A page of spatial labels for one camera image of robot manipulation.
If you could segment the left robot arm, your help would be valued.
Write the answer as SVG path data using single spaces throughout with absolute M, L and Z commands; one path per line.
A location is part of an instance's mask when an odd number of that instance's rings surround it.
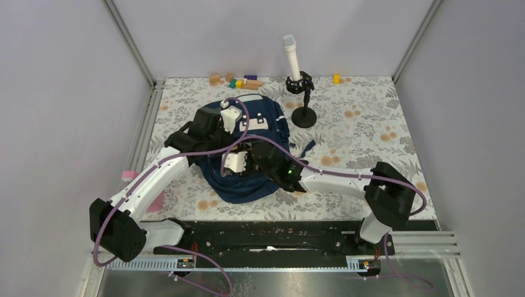
M 161 192 L 198 159 L 226 151 L 241 118 L 242 112 L 235 107 L 199 108 L 192 121 L 168 137 L 138 177 L 109 200 L 92 202 L 90 236 L 97 266 L 104 265 L 98 259 L 100 248 L 123 262 L 132 261 L 143 249 L 169 246 L 177 254 L 191 249 L 191 236 L 175 220 L 143 222 L 142 217 Z

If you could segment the navy blue student backpack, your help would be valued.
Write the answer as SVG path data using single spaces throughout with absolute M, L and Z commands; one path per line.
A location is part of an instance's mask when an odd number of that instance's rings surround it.
M 238 98 L 246 105 L 250 117 L 248 134 L 271 139 L 289 151 L 290 128 L 279 103 L 257 93 Z M 196 165 L 212 189 L 226 202 L 242 204 L 256 201 L 280 188 L 259 171 L 249 154 L 246 155 L 246 171 L 241 173 L 233 173 L 226 168 L 225 176 L 222 176 L 221 162 L 221 155 L 213 155 L 198 160 Z

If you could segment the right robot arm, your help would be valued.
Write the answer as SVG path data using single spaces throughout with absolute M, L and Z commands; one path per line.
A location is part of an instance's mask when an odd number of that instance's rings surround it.
M 248 163 L 287 192 L 331 192 L 364 199 L 371 212 L 355 237 L 355 247 L 364 255 L 377 250 L 387 233 L 406 226 L 416 195 L 416 188 L 382 161 L 363 170 L 315 169 L 307 161 L 296 160 L 278 147 L 258 141 L 248 151 Z

